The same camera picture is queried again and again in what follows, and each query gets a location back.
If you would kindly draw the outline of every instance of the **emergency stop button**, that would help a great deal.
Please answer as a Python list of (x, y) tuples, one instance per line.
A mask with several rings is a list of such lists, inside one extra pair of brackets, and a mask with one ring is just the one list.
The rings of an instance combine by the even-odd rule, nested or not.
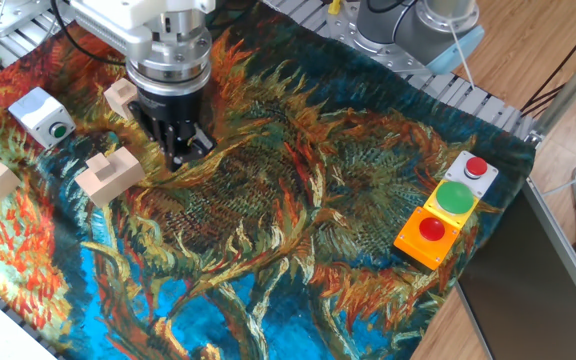
[(439, 241), (446, 234), (446, 227), (439, 219), (429, 217), (419, 223), (419, 233), (426, 240)]
[(466, 169), (464, 169), (466, 176), (473, 180), (479, 179), (486, 171), (488, 171), (488, 163), (480, 157), (469, 159), (466, 162)]

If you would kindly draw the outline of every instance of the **painted fabric mat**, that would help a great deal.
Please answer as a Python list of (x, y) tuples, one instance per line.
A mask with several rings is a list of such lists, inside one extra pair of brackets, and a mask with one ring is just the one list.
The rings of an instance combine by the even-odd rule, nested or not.
[[(212, 59), (219, 146), (175, 174), (105, 102), (122, 68), (57, 36), (0, 73), (0, 160), (22, 179), (0, 202), (0, 295), (71, 359), (408, 359), (534, 150), (264, 5)], [(51, 151), (6, 110), (36, 86), (77, 124)], [(120, 146), (147, 178), (96, 208), (74, 178)], [(462, 150), (500, 175), (420, 272), (393, 240)]]

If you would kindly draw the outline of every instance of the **gray metal panel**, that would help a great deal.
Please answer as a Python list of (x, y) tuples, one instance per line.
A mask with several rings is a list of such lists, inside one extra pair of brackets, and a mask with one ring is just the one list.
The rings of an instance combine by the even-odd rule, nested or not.
[(39, 43), (41, 42), (41, 40), (44, 39), (44, 37), (46, 37), (46, 33), (47, 31), (40, 28), (37, 24), (35, 24), (34, 22), (29, 22), (26, 25), (22, 26), (19, 28), (19, 32), (21, 32), (22, 34), (24, 34), (28, 39), (30, 39), (30, 41), (35, 45), (39, 45)]
[(526, 139), (526, 137), (530, 133), (530, 130), (532, 129), (532, 125), (533, 125), (535, 119), (533, 119), (530, 116), (526, 116), (526, 117), (522, 117), (520, 119), (520, 121), (521, 121), (521, 124), (519, 125), (519, 128), (517, 128), (517, 131), (515, 131), (515, 136), (521, 140), (524, 140), (524, 139)]
[(22, 327), (22, 329), (24, 329), (24, 331), (26, 331), (28, 335), (30, 335), (30, 337), (33, 339), (37, 340), (39, 338), (39, 333), (37, 333), (35, 329), (32, 328), (32, 326), (26, 324)]
[(479, 114), (477, 114), (477, 117), (485, 122), (494, 124), (495, 120), (503, 113), (503, 110), (504, 102), (493, 96), (488, 99)]
[(441, 101), (444, 104), (450, 101), (453, 95), (455, 95), (457, 90), (459, 90), (462, 87), (462, 85), (464, 85), (464, 83), (466, 82), (463, 79), (457, 78), (455, 82), (447, 90), (443, 91), (443, 94), (439, 98), (439, 101)]
[(312, 16), (308, 18), (301, 26), (305, 27), (308, 30), (315, 31), (317, 28), (321, 26), (326, 20), (326, 7), (322, 7), (319, 10), (315, 11)]
[(514, 107), (508, 106), (501, 112), (501, 115), (499, 115), (499, 117), (497, 118), (497, 120), (495, 120), (493, 125), (495, 125), (500, 129), (503, 129), (503, 127), (506, 125), (510, 117), (515, 113), (515, 111), (516, 109)]
[(457, 107), (461, 104), (462, 100), (465, 99), (466, 92), (470, 89), (470, 83), (467, 81), (463, 81), (459, 89), (455, 91), (453, 96), (448, 100), (446, 105)]
[(420, 90), (424, 85), (426, 85), (426, 82), (428, 82), (431, 77), (432, 75), (415, 75), (408, 80), (408, 83), (415, 89)]
[(12, 41), (16, 42), (17, 44), (21, 45), (21, 47), (26, 49), (28, 52), (33, 51), (36, 47), (33, 43), (26, 40), (23, 36), (17, 34), (16, 32), (13, 32), (6, 37), (11, 39)]
[(292, 18), (301, 25), (321, 6), (322, 4), (319, 1), (308, 1), (302, 7), (297, 9), (294, 14), (292, 14)]
[(22, 56), (24, 56), (30, 52), (30, 50), (21, 46), (19, 43), (17, 43), (16, 41), (14, 41), (13, 39), (11, 39), (8, 36), (1, 38), (0, 43), (6, 49), (10, 50), (10, 52), (13, 53), (15, 56), (17, 56), (18, 58), (20, 58), (20, 57), (22, 57)]
[(330, 37), (330, 29), (328, 26), (321, 26), (319, 30), (317, 30), (317, 34), (323, 37)]
[(447, 86), (450, 84), (452, 79), (455, 78), (453, 74), (447, 75), (437, 75), (434, 79), (428, 84), (428, 86), (424, 89), (424, 91), (434, 97), (435, 99), (439, 99), (439, 97), (443, 94), (444, 90), (448, 90)]
[(521, 112), (515, 110), (515, 112), (510, 116), (510, 119), (508, 119), (506, 125), (504, 125), (502, 130), (512, 133), (515, 130), (515, 128), (519, 125), (520, 119), (521, 119)]
[(21, 318), (21, 316), (19, 316), (19, 314), (17, 314), (15, 312), (15, 310), (13, 309), (9, 309), (8, 311), (6, 311), (6, 315), (8, 315), (8, 317), (15, 322), (15, 324), (19, 325), (21, 324), (21, 322), (24, 320)]
[(299, 5), (303, 4), (305, 1), (308, 1), (308, 0), (287, 0), (287, 1), (284, 1), (279, 6), (279, 11), (281, 11), (282, 13), (284, 13), (286, 15), (290, 15), (290, 13), (293, 10), (295, 10), (297, 7), (299, 7)]
[(468, 94), (461, 105), (459, 105), (459, 110), (467, 112), (468, 114), (477, 115), (477, 110), (481, 108), (486, 96), (488, 96), (487, 92), (476, 87)]

